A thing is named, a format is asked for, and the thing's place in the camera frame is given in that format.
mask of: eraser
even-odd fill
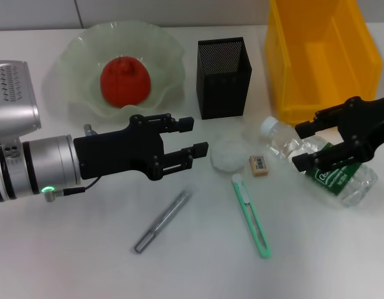
[[[262,154],[251,156],[249,160],[253,176],[266,176],[268,174],[268,166]]]

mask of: green bottle label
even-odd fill
[[[330,148],[331,146],[333,146],[331,143],[327,143],[323,150]],[[347,185],[352,176],[354,176],[360,165],[361,163],[355,163],[328,172],[321,171],[320,169],[313,169],[306,171],[305,174],[318,185],[337,196]]]

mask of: green indicator light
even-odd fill
[[[42,190],[41,190],[42,193],[53,192],[53,191],[55,191],[55,187],[52,187],[52,186],[46,186],[46,187],[42,188]]]

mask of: black mesh pen holder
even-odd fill
[[[243,115],[250,77],[242,37],[199,41],[196,91],[202,119]]]

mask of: metal pen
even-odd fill
[[[191,190],[183,190],[169,205],[169,207],[160,214],[160,216],[152,223],[148,231],[140,238],[134,246],[134,250],[141,254],[143,250],[160,234],[163,228],[175,217],[179,210],[189,201],[193,192]]]

